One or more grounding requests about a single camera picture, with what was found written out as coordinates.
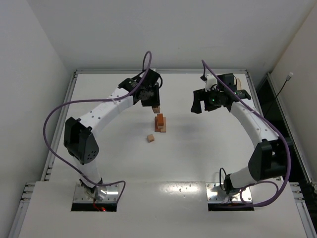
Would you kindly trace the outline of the small plain wood cube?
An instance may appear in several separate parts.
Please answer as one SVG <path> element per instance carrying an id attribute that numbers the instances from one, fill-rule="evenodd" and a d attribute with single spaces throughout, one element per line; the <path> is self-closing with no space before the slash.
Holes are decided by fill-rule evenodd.
<path id="1" fill-rule="evenodd" d="M 155 137 L 154 137 L 153 134 L 147 135 L 147 141 L 148 141 L 149 143 L 153 142 L 154 140 L 155 140 Z"/>

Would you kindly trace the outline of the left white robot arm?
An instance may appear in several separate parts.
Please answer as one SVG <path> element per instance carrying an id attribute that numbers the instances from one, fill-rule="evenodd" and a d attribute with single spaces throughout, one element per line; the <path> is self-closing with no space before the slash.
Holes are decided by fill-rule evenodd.
<path id="1" fill-rule="evenodd" d="M 126 78 L 110 94 L 107 101 L 75 119 L 70 117 L 65 122 L 64 146 L 74 158 L 76 168 L 82 172 L 80 183 L 86 192 L 94 197 L 106 193 L 100 176 L 96 158 L 99 153 L 97 136 L 121 112 L 138 102 L 143 107 L 160 106 L 159 89 L 162 77 L 150 69 L 142 71 L 132 78 Z"/>

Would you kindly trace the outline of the light wood long block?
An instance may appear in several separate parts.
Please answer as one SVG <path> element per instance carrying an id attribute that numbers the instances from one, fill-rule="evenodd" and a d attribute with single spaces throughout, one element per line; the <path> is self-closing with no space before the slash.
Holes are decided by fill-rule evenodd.
<path id="1" fill-rule="evenodd" d="M 163 117 L 163 126 L 160 129 L 161 133 L 165 133 L 166 132 L 166 117 Z"/>

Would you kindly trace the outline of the red-brown arch block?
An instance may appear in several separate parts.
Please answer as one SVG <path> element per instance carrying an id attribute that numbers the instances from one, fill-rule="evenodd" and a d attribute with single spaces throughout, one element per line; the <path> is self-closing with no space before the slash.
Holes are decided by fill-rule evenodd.
<path id="1" fill-rule="evenodd" d="M 164 116 L 163 114 L 157 114 L 155 117 L 156 127 L 162 129 L 164 127 Z"/>

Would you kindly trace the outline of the clear orange plastic box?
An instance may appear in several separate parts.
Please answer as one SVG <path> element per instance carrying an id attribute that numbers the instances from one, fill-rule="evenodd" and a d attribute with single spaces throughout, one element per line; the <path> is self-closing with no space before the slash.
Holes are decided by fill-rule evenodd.
<path id="1" fill-rule="evenodd" d="M 242 89 L 242 85 L 241 85 L 241 81 L 239 78 L 236 78 L 235 79 L 235 82 L 236 82 L 236 88 L 237 90 L 241 90 Z"/>

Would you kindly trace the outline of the red-brown long block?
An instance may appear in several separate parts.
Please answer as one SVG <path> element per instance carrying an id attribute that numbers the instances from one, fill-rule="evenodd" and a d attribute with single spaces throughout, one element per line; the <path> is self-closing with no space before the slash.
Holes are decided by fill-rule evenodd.
<path id="1" fill-rule="evenodd" d="M 155 132 L 160 132 L 160 129 L 158 128 L 157 124 L 155 124 Z"/>

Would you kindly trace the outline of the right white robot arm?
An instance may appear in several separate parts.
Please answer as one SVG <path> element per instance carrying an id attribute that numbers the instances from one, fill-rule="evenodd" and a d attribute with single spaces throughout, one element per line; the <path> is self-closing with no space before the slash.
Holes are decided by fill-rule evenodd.
<path id="1" fill-rule="evenodd" d="M 248 165 L 225 176 L 224 191 L 231 194 L 265 179 L 288 178 L 291 172 L 291 140 L 271 128 L 255 108 L 249 93 L 237 88 L 234 74 L 203 74 L 201 80 L 205 87 L 193 92 L 191 112 L 200 114 L 202 111 L 227 108 L 238 119 L 254 146 Z"/>

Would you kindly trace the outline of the dark-topped wood block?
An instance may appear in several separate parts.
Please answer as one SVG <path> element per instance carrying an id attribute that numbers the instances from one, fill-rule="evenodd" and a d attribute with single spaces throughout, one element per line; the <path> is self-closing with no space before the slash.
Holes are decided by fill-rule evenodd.
<path id="1" fill-rule="evenodd" d="M 160 113 L 160 106 L 152 107 L 152 110 L 155 114 L 159 114 Z"/>

